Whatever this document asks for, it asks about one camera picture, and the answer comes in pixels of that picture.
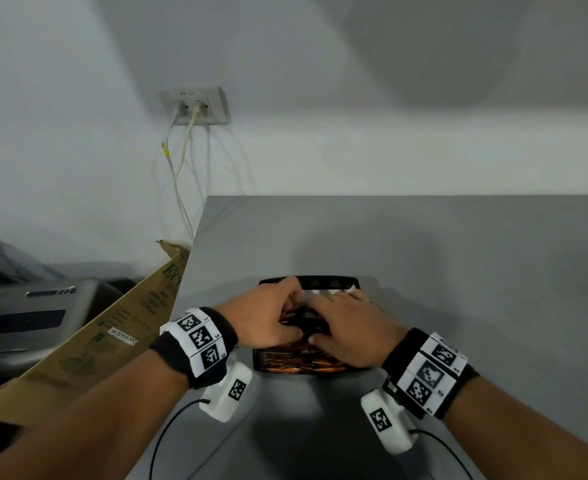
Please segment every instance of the wristband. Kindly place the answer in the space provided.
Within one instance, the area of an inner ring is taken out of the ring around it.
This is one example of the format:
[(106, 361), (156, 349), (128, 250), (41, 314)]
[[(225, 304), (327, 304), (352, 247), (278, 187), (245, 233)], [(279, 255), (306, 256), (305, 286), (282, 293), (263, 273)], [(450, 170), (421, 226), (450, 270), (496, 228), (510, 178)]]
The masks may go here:
[(479, 374), (437, 333), (412, 328), (383, 363), (383, 389), (418, 419), (443, 419), (463, 386)]
[(238, 343), (234, 328), (216, 310), (190, 308), (177, 321), (161, 327), (150, 348), (199, 389), (220, 382), (227, 373), (227, 356)]

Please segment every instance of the forearm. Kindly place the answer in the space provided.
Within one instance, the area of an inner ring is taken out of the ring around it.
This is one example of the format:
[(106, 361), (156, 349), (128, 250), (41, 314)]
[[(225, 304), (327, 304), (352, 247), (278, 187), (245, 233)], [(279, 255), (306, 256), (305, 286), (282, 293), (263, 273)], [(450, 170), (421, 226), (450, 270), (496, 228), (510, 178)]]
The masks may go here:
[(588, 478), (588, 445), (483, 378), (458, 394), (445, 425), (488, 480)]
[(3, 452), (0, 478), (122, 479), (187, 390), (147, 351)]

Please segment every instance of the right hand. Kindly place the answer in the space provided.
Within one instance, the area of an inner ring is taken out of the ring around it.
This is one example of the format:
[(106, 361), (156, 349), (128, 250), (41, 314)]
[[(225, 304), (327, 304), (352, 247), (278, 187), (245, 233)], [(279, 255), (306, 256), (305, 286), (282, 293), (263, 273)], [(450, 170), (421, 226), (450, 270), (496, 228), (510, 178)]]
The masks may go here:
[(309, 343), (355, 367), (382, 367), (407, 330), (384, 314), (361, 291), (314, 295), (309, 306), (324, 318), (331, 336), (316, 333)]

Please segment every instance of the hand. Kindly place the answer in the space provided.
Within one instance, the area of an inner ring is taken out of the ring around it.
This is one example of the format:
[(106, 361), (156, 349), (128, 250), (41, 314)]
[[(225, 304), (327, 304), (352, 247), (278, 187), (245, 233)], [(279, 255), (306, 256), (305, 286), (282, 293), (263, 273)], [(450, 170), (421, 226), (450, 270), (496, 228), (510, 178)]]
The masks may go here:
[(329, 323), (331, 337), (316, 333), (309, 343), (355, 367), (382, 367), (407, 330), (385, 315), (361, 291), (314, 295), (309, 306)]
[(265, 283), (234, 296), (215, 306), (215, 310), (234, 327), (238, 343), (264, 349), (303, 338), (303, 331), (298, 327), (279, 323), (283, 310), (291, 310), (302, 303), (300, 283), (295, 276), (290, 276), (280, 283)]

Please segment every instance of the wall plate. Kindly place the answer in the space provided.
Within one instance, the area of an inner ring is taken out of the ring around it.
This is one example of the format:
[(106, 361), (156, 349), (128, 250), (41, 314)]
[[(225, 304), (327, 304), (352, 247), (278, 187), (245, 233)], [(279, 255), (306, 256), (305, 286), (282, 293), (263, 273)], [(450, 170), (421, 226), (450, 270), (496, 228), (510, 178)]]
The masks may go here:
[(207, 105), (196, 120), (196, 125), (224, 125), (227, 123), (227, 107), (224, 104), (225, 95), (223, 89), (214, 86), (211, 88), (175, 88), (165, 91), (156, 91), (161, 100), (167, 117), (171, 118), (177, 101), (182, 101), (187, 106), (187, 113), (179, 116), (177, 126), (186, 126), (192, 118), (192, 109), (196, 107), (197, 101)]

